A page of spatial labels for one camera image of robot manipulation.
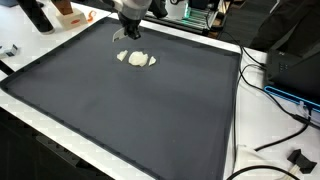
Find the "gray fabric surface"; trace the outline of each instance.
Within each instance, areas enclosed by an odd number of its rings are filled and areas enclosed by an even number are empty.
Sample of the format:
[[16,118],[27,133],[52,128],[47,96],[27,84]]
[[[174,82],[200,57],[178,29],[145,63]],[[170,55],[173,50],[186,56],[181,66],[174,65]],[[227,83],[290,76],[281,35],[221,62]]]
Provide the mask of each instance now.
[[[119,28],[83,33],[11,77],[8,92],[157,178],[222,179],[239,55],[148,29],[111,43]],[[125,49],[158,62],[120,62]]]

